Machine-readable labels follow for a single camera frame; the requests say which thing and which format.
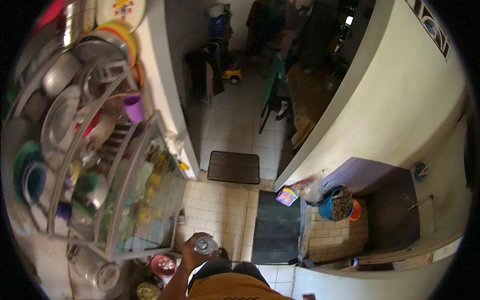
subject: person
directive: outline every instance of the person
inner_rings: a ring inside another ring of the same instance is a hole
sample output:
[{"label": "person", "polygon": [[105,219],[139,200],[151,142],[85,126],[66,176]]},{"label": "person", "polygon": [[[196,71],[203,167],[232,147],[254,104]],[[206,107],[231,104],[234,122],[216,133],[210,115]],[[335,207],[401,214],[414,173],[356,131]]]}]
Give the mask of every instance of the person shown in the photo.
[{"label": "person", "polygon": [[[255,265],[240,262],[233,270],[225,249],[211,255],[195,251],[195,241],[208,233],[195,233],[183,244],[180,266],[158,300],[290,300],[270,288]],[[192,271],[207,262],[190,283]]]}]

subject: yellow plate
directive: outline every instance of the yellow plate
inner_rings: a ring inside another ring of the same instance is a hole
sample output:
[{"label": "yellow plate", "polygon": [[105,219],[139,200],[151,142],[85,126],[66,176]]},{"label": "yellow plate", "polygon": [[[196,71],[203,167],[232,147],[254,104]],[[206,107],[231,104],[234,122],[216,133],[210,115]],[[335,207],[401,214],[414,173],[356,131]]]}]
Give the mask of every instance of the yellow plate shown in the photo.
[{"label": "yellow plate", "polygon": [[118,23],[114,23],[114,22],[102,24],[99,27],[97,27],[97,29],[105,28],[105,27],[112,30],[114,33],[120,36],[128,44],[128,46],[132,50],[133,58],[130,63],[131,63],[131,66],[133,67],[136,63],[137,54],[138,54],[137,43],[135,42],[135,38],[133,37],[133,35],[128,31],[128,29],[125,26]]}]

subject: jar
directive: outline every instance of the jar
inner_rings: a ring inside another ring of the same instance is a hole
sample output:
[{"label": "jar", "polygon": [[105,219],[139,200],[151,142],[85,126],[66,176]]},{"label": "jar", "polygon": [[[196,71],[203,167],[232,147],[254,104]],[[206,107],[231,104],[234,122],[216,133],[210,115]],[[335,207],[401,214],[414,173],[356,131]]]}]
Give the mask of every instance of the jar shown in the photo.
[{"label": "jar", "polygon": [[103,292],[112,289],[120,277],[117,263],[104,260],[86,247],[72,246],[68,260],[80,277]]}]

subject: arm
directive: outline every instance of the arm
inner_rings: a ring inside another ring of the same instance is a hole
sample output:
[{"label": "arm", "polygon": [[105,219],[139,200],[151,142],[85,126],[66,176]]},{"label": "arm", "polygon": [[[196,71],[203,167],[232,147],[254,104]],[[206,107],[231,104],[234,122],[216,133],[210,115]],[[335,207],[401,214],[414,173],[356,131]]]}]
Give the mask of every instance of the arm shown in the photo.
[{"label": "arm", "polygon": [[195,251],[195,241],[199,237],[209,236],[208,233],[195,233],[183,244],[181,263],[173,275],[170,282],[163,289],[158,300],[184,300],[188,287],[188,277],[193,270],[201,266],[204,262],[214,259],[220,251],[215,251],[211,255],[201,255]]}]

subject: orange shirt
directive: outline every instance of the orange shirt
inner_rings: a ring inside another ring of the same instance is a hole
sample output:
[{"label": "orange shirt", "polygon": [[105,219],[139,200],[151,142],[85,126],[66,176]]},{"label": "orange shirt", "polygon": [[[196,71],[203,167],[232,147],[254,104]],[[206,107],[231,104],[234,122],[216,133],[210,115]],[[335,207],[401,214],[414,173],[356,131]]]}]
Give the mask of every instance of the orange shirt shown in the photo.
[{"label": "orange shirt", "polygon": [[291,300],[262,281],[244,274],[223,273],[197,279],[189,300]]}]

